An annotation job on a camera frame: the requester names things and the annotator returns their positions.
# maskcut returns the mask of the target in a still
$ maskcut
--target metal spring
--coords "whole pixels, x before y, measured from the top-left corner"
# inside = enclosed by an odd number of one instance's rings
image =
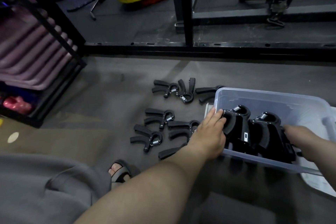
[[[158,144],[160,144],[161,143],[161,141],[158,139],[158,140],[156,140],[156,141],[153,141],[152,143],[151,143],[151,145],[152,146],[155,146],[155,145],[158,145]]]
[[[236,106],[235,108],[233,108],[233,111],[237,112],[238,110],[240,110],[239,106]]]
[[[183,100],[183,102],[187,101],[187,99],[184,96],[180,96],[180,98]]]
[[[260,115],[259,117],[257,117],[257,119],[258,120],[264,120],[266,117],[267,117],[267,115],[263,113],[262,115]]]
[[[171,121],[171,120],[174,120],[174,116],[171,116],[171,117],[169,117],[168,119],[166,119],[166,123],[168,122],[168,121]]]

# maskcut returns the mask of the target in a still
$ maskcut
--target gray sweatpants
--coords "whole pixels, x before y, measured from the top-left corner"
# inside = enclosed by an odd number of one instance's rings
[[[73,223],[110,189],[107,170],[47,155],[0,155],[1,223]]]

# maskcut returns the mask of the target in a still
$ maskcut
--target clear plastic bin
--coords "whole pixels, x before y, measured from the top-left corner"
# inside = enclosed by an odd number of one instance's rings
[[[245,105],[250,109],[250,119],[254,119],[265,111],[273,112],[280,117],[282,125],[306,126],[318,136],[336,141],[335,119],[330,105],[324,99],[262,90],[235,88],[217,90],[214,103],[216,110],[230,110],[237,105]],[[288,164],[228,149],[224,149],[223,153],[247,162],[262,163],[269,167],[321,175],[316,165],[303,157],[297,157],[296,162]]]

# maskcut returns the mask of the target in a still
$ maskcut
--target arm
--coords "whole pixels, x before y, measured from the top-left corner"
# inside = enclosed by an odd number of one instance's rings
[[[177,223],[204,163],[224,149],[222,113],[211,109],[187,146],[107,193],[75,224]]]
[[[301,149],[308,161],[313,161],[325,179],[336,190],[336,143],[315,135],[304,126],[284,126],[288,140]]]

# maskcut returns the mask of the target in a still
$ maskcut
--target foot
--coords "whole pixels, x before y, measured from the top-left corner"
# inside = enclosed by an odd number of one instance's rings
[[[121,166],[120,164],[118,164],[118,163],[114,163],[114,164],[112,165],[112,167],[108,170],[108,173],[112,176],[112,175],[114,175],[114,173],[115,173],[116,171],[118,171],[120,168],[122,168],[122,166]],[[125,175],[125,176],[124,176],[124,181],[125,181],[125,182],[128,181],[129,179],[131,179],[131,177],[129,177],[129,175]]]

